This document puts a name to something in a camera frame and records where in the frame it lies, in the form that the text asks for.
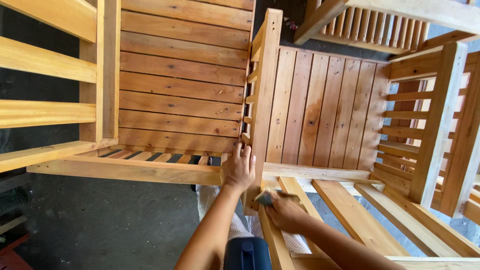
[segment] left hand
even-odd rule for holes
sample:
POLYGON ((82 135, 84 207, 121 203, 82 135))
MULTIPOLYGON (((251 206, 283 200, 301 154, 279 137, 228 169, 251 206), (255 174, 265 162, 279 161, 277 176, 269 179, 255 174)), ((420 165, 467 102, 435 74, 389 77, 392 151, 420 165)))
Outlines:
POLYGON ((255 156, 250 156, 252 148, 245 146, 241 150, 239 142, 229 155, 227 161, 222 164, 223 184, 222 188, 231 188, 239 195, 244 192, 255 180, 255 156))

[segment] right hand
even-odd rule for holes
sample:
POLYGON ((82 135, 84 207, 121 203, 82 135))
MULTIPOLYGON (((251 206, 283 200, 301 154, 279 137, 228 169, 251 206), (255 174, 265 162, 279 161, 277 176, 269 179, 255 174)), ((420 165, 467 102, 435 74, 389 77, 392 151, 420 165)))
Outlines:
POLYGON ((275 226, 287 233, 300 233, 303 225, 312 217, 291 200, 280 198, 271 193, 272 206, 265 206, 265 211, 275 226))

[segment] wooden post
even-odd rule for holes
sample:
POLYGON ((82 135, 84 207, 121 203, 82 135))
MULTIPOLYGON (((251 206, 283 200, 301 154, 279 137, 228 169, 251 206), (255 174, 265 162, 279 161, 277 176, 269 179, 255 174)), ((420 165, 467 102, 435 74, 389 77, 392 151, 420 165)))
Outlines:
POLYGON ((466 44, 448 43, 442 50, 438 65, 437 79, 433 89, 435 95, 432 97, 425 133, 408 193, 415 203, 427 209, 432 204, 444 144, 452 123, 466 58, 466 44))

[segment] wooden furniture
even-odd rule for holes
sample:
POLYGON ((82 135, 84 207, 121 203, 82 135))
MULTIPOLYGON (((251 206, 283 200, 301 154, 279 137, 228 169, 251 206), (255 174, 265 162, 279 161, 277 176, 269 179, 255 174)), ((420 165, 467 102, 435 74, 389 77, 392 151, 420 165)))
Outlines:
POLYGON ((294 43, 310 38, 397 54, 402 59, 414 52, 441 50, 446 40, 478 39, 480 11, 454 0, 311 0, 307 1, 304 23, 294 43), (455 31, 427 40, 430 23, 455 31))

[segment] light wood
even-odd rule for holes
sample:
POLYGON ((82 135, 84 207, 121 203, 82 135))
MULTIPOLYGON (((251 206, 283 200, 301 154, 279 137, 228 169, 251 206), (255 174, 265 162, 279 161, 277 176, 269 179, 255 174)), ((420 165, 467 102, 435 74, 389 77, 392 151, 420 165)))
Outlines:
POLYGON ((147 110, 235 121, 241 119, 240 104, 161 96, 123 90, 120 91, 120 109, 147 110))
POLYGON ((211 84, 179 78, 120 72, 123 90, 242 103, 243 87, 211 84))
POLYGON ((249 46, 247 31, 129 11, 121 12, 121 20, 121 29, 125 31, 234 49, 248 50, 249 46))
POLYGON ((124 51, 120 53, 120 70, 234 86, 245 84, 242 69, 124 51))
POLYGON ((367 117, 375 67, 375 64, 365 61, 360 65, 359 80, 355 92, 355 101, 353 102, 350 128, 348 130, 348 139, 345 147, 343 169, 355 170, 358 165, 361 139, 365 126, 365 118, 367 117))
POLYGON ((377 145, 380 140, 379 132, 384 122, 382 112, 385 111, 386 96, 390 89, 389 74, 390 65, 377 65, 360 149, 358 170, 369 169, 375 162, 377 145))
POLYGON ((115 145, 117 139, 105 139, 99 143, 74 141, 69 143, 32 148, 0 154, 0 172, 5 172, 53 159, 61 159, 99 148, 115 145))
POLYGON ((300 138, 299 165, 313 165, 313 155, 317 140, 318 123, 324 97, 324 87, 328 69, 329 57, 313 55, 309 91, 303 116, 303 126, 300 138))
POLYGON ((402 205, 369 184, 356 184, 355 189, 379 210, 395 227, 408 237, 425 255, 431 257, 460 257, 438 236, 422 225, 402 205))
POLYGON ((119 143, 123 145, 223 153, 229 152, 237 140, 230 137, 119 128, 119 143))
POLYGON ((0 4, 63 32, 96 42, 96 8, 85 0, 1 0, 0 4))
POLYGON ((297 52, 288 106, 287 132, 285 132, 283 144, 282 163, 297 164, 298 161, 312 57, 313 54, 310 52, 297 52))
POLYGON ((442 50, 439 71, 433 89, 435 95, 432 97, 425 124, 425 130, 428 132, 423 135, 408 194, 414 202, 426 208, 432 204, 444 144, 450 131, 466 57, 467 46, 464 43, 448 43, 442 50))
POLYGON ((95 122, 95 104, 0 99, 0 128, 95 122))
POLYGON ((220 167, 71 156, 27 167, 28 172, 176 184, 220 185, 220 167))
POLYGON ((8 223, 0 226, 0 234, 3 234, 4 232, 7 232, 8 230, 10 230, 11 228, 14 228, 18 225, 20 225, 21 223, 23 223, 25 220, 27 220, 27 217, 26 216, 20 216, 12 221, 9 221, 8 223))
POLYGON ((396 202, 409 215, 418 220, 422 225, 427 227, 433 234, 439 237, 449 247, 451 247, 459 256, 462 257, 480 257, 480 248, 467 238, 462 236, 455 229, 421 205, 411 203, 406 196, 399 194, 392 188, 386 187, 384 190, 391 200, 396 202))
POLYGON ((353 239, 383 256, 409 256, 402 245, 340 183, 314 180, 312 185, 353 239))
POLYGON ((95 64, 0 37, 0 67, 95 83, 95 64))
POLYGON ((245 69, 248 52, 165 37, 121 32, 123 51, 166 56, 245 69))

